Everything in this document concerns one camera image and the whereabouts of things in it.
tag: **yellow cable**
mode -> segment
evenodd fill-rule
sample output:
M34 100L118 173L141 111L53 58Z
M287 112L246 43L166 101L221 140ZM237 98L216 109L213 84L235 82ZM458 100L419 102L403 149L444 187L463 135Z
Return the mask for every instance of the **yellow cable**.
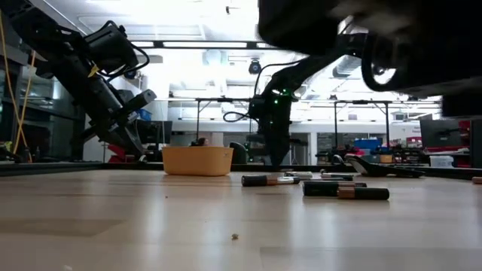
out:
M5 61L5 73L7 74L8 91L10 92L10 97L12 98L12 104L14 105L15 118L17 119L17 122L20 123L20 118L18 116L18 110L17 110L17 104L15 102L15 95L14 95L14 91L12 90L10 72L8 71L7 44L5 42L5 32L4 32L3 22L2 22L2 13L0 13L0 34L2 35L3 58L4 58L4 61ZM27 140L25 139L25 133L23 132L22 127L19 126L18 129L19 129L19 132L22 134L23 144L26 147L28 147ZM32 162L32 155L30 154L30 152L29 152L29 159L30 159L30 162Z
M30 66L33 68L35 64L35 57L36 57L36 52L33 51L32 54L32 63L30 63ZM20 122L18 124L19 127L23 127L23 120L25 120L25 110L27 108L27 100L29 99L29 93L30 93L30 87L32 86L32 71L29 73L29 82L27 83L27 89L25 91L25 99L23 100L23 108L22 108L22 117L20 117ZM22 129L18 129L17 131L17 138L15 140L15 148L14 148L14 154L17 153L18 149L18 141L20 140L20 131Z

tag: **robotic arm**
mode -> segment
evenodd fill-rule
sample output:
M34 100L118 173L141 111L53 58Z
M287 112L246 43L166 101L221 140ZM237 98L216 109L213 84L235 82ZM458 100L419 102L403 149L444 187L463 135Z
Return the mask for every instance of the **robotic arm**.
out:
M60 26L27 0L3 0L0 10L23 42L46 59L38 65L37 75L55 76L90 117L91 128L83 133L81 141L97 135L101 141L143 154L133 121L138 117L136 110L156 96L146 90L129 101L123 100L109 83L148 64L138 65L134 49L148 56L127 40L125 29L109 21L99 31L83 37Z
M361 72L374 91L443 96L447 117L482 115L482 54L477 2L260 0L260 36L273 46L324 56L336 50L347 17L368 29ZM372 67L396 69L386 84Z
M279 166L290 148L289 125L294 92L319 70L345 54L360 57L366 34L339 35L336 50L325 56L308 56L297 65L276 72L262 94L249 103L248 116L258 122L258 132L249 141L264 143L273 166Z

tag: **desk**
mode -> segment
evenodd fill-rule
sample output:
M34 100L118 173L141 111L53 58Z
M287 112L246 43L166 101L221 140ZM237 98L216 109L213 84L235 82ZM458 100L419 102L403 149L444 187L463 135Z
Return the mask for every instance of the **desk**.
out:
M0 269L454 271L482 266L482 186L363 178L389 202L155 171L0 178ZM238 240L231 240L233 233Z

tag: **black robotic arm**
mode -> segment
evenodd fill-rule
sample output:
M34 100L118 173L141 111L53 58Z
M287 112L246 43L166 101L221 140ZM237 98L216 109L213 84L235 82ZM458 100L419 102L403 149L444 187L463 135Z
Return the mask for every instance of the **black robotic arm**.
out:
M264 91L253 97L248 116L256 119L258 131L256 135L250 135L248 140L264 144L273 166L281 164L290 148L290 113L291 103L297 101L295 91L306 79L338 58L346 54L360 57L365 39L365 33L338 35L335 49L325 56L308 56L298 64L276 72Z
M23 42L46 59L38 65L37 75L55 76L90 117L91 128L81 141L97 135L101 141L143 154L133 121L138 117L136 110L156 98L154 92L146 90L125 101L104 78L111 80L148 63L138 65L136 47L127 40L125 29L107 22L98 32L83 37L27 0L2 0L0 10Z

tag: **aa battery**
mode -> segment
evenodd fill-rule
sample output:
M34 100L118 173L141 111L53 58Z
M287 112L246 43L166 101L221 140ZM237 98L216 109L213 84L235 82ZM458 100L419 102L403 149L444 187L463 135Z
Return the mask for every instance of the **aa battery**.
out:
M311 172L285 172L285 177L298 177L301 181L310 180L313 178Z
M336 174L336 173L322 173L321 177L324 178L342 178L345 181L353 181L353 175L351 174Z
M340 187L338 199L387 200L390 192L386 188Z
M338 196L338 190L342 187L367 187L367 184L351 181L305 181L303 184L303 195Z
M243 187L261 187L280 184L299 184L298 177L277 177L268 175L247 175L241 177Z

